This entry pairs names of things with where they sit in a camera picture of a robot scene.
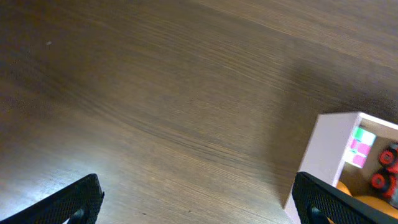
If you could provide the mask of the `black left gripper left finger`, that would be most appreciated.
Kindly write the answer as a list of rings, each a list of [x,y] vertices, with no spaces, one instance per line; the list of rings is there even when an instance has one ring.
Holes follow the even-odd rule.
[[[88,174],[62,190],[4,219],[1,224],[95,224],[104,192],[98,176]]]

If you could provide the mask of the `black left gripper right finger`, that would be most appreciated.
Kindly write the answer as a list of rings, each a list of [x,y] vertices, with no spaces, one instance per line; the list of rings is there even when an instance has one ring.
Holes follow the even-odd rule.
[[[397,224],[397,219],[356,200],[307,172],[298,172],[292,198],[301,224]]]

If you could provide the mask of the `red toy fire truck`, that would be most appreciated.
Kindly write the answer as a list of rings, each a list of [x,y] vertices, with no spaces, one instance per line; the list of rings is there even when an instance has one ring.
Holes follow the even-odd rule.
[[[383,149],[378,161],[381,168],[372,175],[371,187],[397,208],[397,143],[391,143]]]

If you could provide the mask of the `colourful puzzle cube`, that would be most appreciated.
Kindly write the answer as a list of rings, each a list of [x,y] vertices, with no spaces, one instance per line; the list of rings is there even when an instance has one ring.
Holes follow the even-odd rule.
[[[349,146],[345,149],[343,160],[362,169],[376,138],[377,136],[374,133],[362,127],[357,127],[354,130]]]

